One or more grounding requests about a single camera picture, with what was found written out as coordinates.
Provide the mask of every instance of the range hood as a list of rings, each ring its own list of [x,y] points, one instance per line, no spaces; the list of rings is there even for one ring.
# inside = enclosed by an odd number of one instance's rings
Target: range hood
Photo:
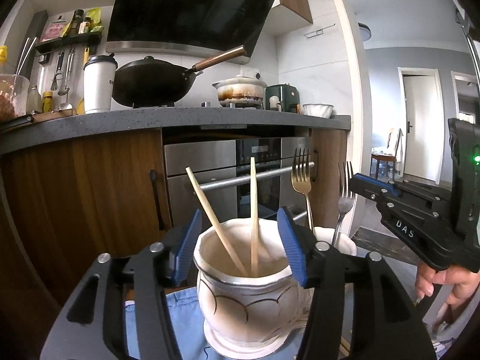
[[[207,57],[244,45],[248,63],[274,0],[115,0],[107,52]]]

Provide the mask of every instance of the wok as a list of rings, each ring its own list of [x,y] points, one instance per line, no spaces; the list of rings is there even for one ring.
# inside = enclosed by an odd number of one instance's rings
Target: wok
[[[146,56],[117,70],[112,97],[117,103],[134,108],[172,105],[188,93],[203,69],[244,55],[245,49],[240,46],[191,68]]]

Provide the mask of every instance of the oven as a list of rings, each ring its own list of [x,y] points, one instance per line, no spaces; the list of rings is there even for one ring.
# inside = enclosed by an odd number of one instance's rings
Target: oven
[[[255,157],[258,215],[276,220],[286,206],[297,220],[306,218],[306,203],[290,181],[296,148],[310,148],[309,137],[229,139],[165,145],[165,167],[174,226],[201,209],[185,168],[190,167],[217,218],[250,217],[250,157]],[[202,230],[210,227],[203,213]]]

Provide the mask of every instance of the blue cloth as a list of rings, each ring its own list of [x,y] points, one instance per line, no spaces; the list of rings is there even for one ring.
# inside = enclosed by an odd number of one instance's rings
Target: blue cloth
[[[197,289],[187,288],[166,296],[173,330],[183,360],[224,360],[208,345],[203,334],[203,314],[197,298]],[[135,305],[125,307],[125,325],[129,355],[139,359],[137,328],[135,325]],[[297,329],[275,353],[264,357],[266,360],[292,360],[298,352],[303,337],[303,329]]]

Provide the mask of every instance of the silver fork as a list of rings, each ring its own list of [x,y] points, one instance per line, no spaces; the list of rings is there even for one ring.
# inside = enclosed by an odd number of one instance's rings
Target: silver fork
[[[305,149],[298,150],[297,156],[297,149],[295,149],[295,155],[293,156],[293,165],[292,165],[292,186],[293,189],[297,192],[302,193],[305,195],[305,199],[307,201],[307,214],[308,214],[308,225],[310,230],[314,230],[314,220],[311,214],[311,206],[310,206],[310,199],[308,198],[308,194],[311,191],[311,183],[310,183],[310,149],[307,149],[307,158],[305,159]]]
[[[343,171],[338,164],[339,194],[338,194],[338,221],[332,238],[332,245],[338,249],[340,226],[343,218],[350,212],[355,201],[356,194],[350,190],[350,180],[353,177],[353,168],[350,161],[343,163]]]

